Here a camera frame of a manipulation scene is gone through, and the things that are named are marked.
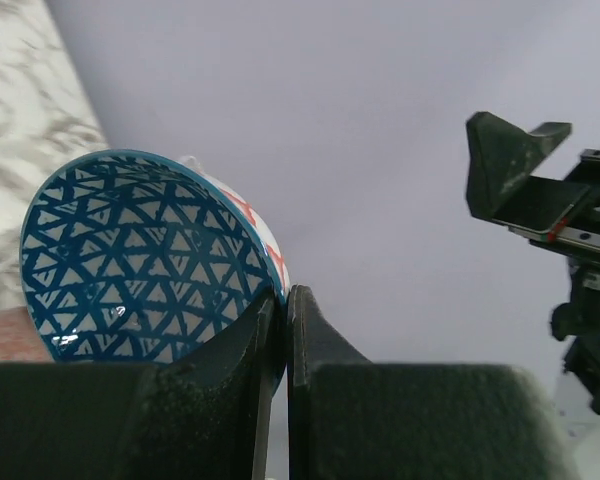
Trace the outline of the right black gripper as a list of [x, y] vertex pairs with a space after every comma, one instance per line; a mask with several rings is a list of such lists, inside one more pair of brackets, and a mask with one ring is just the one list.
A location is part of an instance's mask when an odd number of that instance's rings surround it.
[[565, 122], [525, 131], [490, 112], [475, 113], [466, 122], [466, 202], [472, 217], [566, 259], [571, 290], [553, 309], [550, 331], [572, 341], [563, 371], [600, 415], [600, 147], [583, 150], [562, 179], [533, 174], [571, 131]]

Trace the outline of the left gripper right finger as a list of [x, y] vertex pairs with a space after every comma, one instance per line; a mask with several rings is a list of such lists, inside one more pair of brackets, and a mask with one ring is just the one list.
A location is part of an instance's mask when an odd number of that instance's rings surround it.
[[575, 479], [556, 414], [508, 365], [374, 363], [306, 286], [288, 299], [293, 479]]

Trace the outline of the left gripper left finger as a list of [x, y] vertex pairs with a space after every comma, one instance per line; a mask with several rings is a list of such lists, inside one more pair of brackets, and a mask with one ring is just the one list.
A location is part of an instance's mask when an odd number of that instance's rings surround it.
[[166, 367], [0, 362], [0, 479], [261, 479], [276, 303]]

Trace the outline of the dark blue patterned bowl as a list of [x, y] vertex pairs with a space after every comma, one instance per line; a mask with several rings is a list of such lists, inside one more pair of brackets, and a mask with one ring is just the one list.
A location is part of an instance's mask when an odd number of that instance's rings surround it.
[[36, 192], [21, 229], [29, 315], [60, 362], [173, 363], [263, 290], [291, 287], [272, 232], [231, 187], [137, 150], [86, 154]]

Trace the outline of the pink patterned bowl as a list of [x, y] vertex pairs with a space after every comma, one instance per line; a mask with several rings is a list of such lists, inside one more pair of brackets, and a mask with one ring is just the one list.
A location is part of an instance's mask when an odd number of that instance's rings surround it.
[[0, 312], [0, 362], [51, 362], [25, 307]]

